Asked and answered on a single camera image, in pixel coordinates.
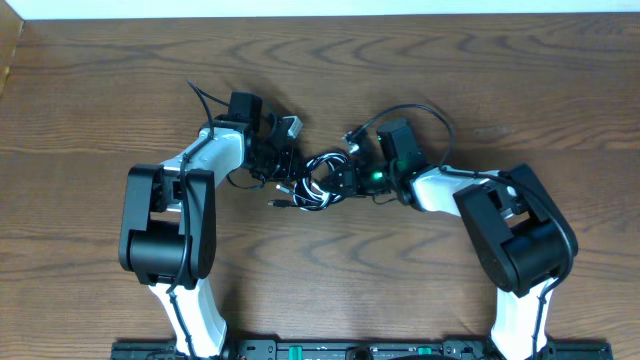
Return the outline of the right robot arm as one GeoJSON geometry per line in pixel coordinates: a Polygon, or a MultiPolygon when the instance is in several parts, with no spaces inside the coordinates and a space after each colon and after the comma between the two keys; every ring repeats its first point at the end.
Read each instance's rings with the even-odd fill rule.
{"type": "Polygon", "coordinates": [[[490,341],[502,359],[540,359],[553,291],[572,271],[573,230],[534,171],[455,169],[429,160],[404,118],[381,125],[376,154],[364,128],[345,135],[350,156],[321,182],[345,198],[393,193],[421,212],[461,219],[478,261],[497,288],[490,341]]]}

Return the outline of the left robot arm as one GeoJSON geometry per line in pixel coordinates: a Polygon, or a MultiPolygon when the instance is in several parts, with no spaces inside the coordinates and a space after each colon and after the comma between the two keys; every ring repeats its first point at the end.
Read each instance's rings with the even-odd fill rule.
{"type": "Polygon", "coordinates": [[[298,178],[295,115],[264,114],[263,99],[234,92],[225,112],[206,121],[196,139],[159,164],[137,164],[127,176],[118,258],[161,302],[187,359],[230,359],[228,325],[209,281],[217,249],[216,190],[234,171],[261,185],[298,178]]]}

